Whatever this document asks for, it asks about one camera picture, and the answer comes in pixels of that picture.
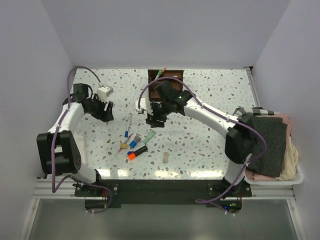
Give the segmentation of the black orange marker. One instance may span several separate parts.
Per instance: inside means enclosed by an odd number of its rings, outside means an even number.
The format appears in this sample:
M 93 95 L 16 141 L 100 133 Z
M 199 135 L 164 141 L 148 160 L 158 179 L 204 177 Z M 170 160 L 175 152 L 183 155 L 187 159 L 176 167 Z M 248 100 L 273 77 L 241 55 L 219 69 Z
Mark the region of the black orange marker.
M 146 145 L 140 147 L 139 149 L 133 151 L 130 155 L 127 155 L 127 158 L 131 161 L 137 156 L 141 155 L 142 153 L 146 152 L 148 150 L 148 147 Z

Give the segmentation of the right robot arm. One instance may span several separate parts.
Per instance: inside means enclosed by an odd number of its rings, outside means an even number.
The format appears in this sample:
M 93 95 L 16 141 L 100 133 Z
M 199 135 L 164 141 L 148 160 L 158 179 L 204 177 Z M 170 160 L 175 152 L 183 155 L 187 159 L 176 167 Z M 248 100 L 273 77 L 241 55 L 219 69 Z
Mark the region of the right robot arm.
M 249 117 L 222 112 L 199 100 L 189 87 L 183 91 L 175 89 L 171 80 L 172 77 L 166 77 L 155 87 L 159 102 L 140 96 L 135 103 L 136 111 L 147 113 L 146 123 L 152 128 L 163 128 L 167 116 L 175 113 L 195 119 L 219 133 L 225 139 L 224 153 L 229 159 L 221 188 L 227 196 L 235 196 L 241 190 L 246 162 L 251 160 L 261 135 L 254 129 Z

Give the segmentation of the green capped pen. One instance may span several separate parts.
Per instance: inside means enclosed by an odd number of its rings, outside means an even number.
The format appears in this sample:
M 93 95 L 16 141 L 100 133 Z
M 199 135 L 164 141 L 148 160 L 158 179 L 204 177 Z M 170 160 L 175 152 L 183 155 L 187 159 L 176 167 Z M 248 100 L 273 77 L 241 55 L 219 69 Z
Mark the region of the green capped pen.
M 163 74 L 162 70 L 159 70 L 158 73 L 156 74 L 154 80 L 157 80 L 158 78 L 160 78 L 160 76 Z

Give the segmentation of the red pen clear cap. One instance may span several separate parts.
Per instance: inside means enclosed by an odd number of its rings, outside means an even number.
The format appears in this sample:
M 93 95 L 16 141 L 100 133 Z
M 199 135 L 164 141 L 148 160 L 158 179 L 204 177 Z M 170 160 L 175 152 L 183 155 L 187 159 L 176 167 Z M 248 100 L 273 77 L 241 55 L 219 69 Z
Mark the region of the red pen clear cap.
M 132 135 L 133 135 L 132 133 L 130 135 L 128 135 L 126 140 L 120 144 L 119 150 L 114 155 L 115 157 L 117 157 L 123 149 L 128 148 L 128 142 L 129 142 L 130 138 L 132 137 Z

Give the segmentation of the blue capped white marker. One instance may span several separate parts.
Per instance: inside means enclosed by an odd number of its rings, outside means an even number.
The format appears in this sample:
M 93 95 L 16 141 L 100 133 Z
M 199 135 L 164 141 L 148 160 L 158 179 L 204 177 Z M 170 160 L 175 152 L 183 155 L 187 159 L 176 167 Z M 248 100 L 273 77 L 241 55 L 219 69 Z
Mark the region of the blue capped white marker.
M 125 132 L 124 132 L 125 138 L 127 138 L 129 136 L 131 122 L 132 122 L 132 113 L 129 113 L 128 118 L 127 118 L 127 122 L 126 122 Z

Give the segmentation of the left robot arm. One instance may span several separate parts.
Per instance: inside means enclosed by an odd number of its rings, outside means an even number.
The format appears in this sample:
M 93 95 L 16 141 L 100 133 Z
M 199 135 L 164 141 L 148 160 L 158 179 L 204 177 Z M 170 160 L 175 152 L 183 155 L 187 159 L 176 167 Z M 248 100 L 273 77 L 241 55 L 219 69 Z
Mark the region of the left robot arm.
M 46 133 L 36 138 L 42 171 L 51 176 L 54 192 L 59 188 L 57 176 L 71 178 L 76 182 L 87 183 L 86 191 L 92 196 L 99 196 L 104 184 L 96 169 L 86 166 L 82 161 L 80 147 L 74 133 L 84 115 L 108 123 L 114 120 L 113 102 L 109 96 L 113 88 L 100 84 L 96 92 L 88 84 L 76 83 L 62 104 L 62 112 Z

